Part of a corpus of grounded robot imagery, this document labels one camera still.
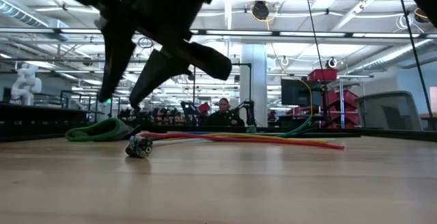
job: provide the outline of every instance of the black monitor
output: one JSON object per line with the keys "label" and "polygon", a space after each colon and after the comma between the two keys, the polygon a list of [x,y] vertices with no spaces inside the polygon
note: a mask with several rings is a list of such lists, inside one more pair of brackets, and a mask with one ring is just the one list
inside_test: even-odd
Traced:
{"label": "black monitor", "polygon": [[[322,105],[322,86],[317,81],[305,81],[311,88],[313,106]],[[282,105],[299,105],[308,107],[310,96],[308,87],[298,80],[281,79]]]}

